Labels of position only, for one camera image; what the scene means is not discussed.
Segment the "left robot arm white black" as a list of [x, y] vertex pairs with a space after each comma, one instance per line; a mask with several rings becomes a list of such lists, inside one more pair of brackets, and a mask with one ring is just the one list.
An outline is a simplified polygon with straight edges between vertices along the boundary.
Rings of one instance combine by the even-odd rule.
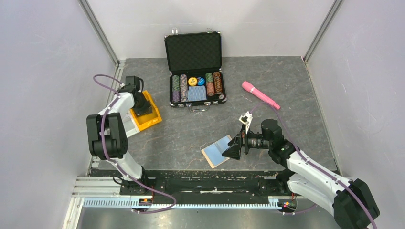
[[123, 118], [134, 112], [135, 117], [152, 113], [152, 105], [143, 94], [144, 81], [137, 76], [127, 76], [118, 90], [93, 80], [114, 93], [113, 100], [99, 113], [86, 118], [89, 151], [92, 156], [105, 160], [121, 174], [118, 183], [123, 188], [132, 189], [137, 194], [145, 194], [150, 189], [143, 166], [139, 165], [128, 152], [128, 137]]

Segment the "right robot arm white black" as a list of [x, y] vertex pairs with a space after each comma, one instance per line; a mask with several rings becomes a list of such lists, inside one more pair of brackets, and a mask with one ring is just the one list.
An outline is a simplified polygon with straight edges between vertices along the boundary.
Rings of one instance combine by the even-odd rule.
[[380, 210], [368, 185], [352, 180], [320, 165], [284, 138], [277, 120], [266, 119], [261, 132], [249, 130], [247, 117], [240, 120], [240, 132], [228, 143], [224, 157], [239, 160], [249, 150], [265, 149], [271, 159], [284, 167], [276, 177], [276, 189], [282, 195], [301, 195], [328, 211], [342, 229], [376, 228]]

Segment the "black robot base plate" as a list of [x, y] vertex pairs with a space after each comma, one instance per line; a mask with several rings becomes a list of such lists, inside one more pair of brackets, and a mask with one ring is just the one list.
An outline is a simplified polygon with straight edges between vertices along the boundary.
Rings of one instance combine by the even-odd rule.
[[125, 197], [139, 196], [149, 203], [177, 205], [265, 204], [268, 198], [292, 200], [292, 194], [268, 170], [147, 170], [141, 182], [124, 181], [116, 170], [93, 169], [92, 177], [110, 177]]

